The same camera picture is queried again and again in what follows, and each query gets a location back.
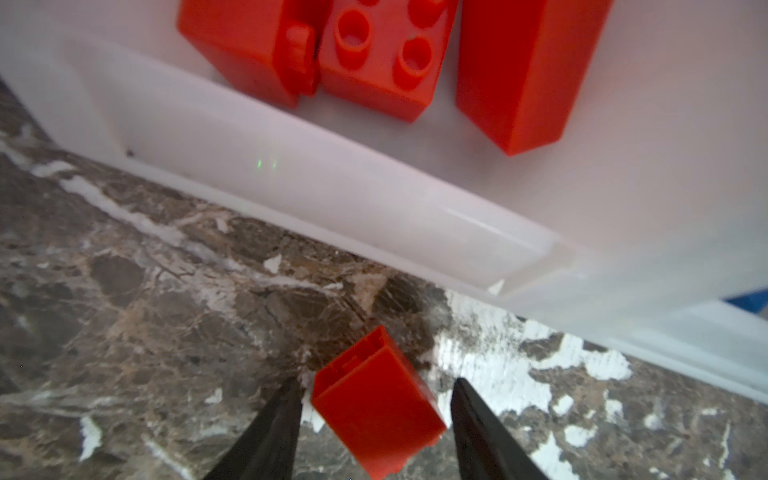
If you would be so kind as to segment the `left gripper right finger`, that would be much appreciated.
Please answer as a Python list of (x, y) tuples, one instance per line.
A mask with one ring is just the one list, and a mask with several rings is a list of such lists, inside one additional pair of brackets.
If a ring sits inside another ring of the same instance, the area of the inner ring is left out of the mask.
[(463, 480), (547, 480), (465, 378), (450, 402), (460, 477)]

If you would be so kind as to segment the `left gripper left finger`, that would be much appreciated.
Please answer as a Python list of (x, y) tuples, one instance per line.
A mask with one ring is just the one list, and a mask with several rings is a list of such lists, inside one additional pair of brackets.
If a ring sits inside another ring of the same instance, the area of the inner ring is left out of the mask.
[(304, 389), (286, 379), (204, 480), (291, 479)]

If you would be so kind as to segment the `red square brick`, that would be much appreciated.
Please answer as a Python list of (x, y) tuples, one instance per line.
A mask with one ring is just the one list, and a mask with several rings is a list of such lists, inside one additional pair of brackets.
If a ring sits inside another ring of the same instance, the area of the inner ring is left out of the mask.
[(400, 471), (447, 430), (433, 394), (383, 326), (317, 372), (311, 403), (372, 479)]
[(612, 6), (464, 2), (457, 107), (509, 156), (558, 141)]

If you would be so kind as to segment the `blue studded brick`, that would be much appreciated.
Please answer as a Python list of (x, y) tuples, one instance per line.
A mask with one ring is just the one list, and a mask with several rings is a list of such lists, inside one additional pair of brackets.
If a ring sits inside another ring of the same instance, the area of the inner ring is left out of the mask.
[(760, 290), (726, 299), (727, 303), (753, 314), (760, 314), (768, 304), (768, 291)]

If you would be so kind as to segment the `long red brick slanted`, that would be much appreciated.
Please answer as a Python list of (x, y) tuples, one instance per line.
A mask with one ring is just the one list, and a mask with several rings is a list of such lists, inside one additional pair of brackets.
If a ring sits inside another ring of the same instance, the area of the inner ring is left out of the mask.
[(332, 3), (186, 0), (177, 29), (235, 89), (294, 108), (319, 85), (317, 55)]

